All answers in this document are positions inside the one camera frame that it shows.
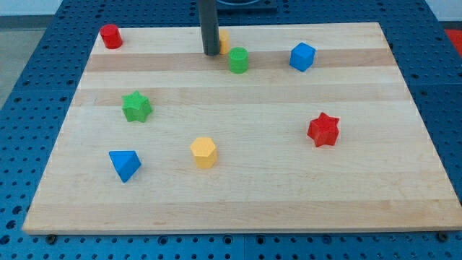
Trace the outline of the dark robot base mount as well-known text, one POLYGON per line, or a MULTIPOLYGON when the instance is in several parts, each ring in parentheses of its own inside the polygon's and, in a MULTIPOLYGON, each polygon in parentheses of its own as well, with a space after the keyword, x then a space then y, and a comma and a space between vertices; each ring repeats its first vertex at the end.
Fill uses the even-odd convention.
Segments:
POLYGON ((219 11, 275 11, 277 0, 217 0, 219 11))

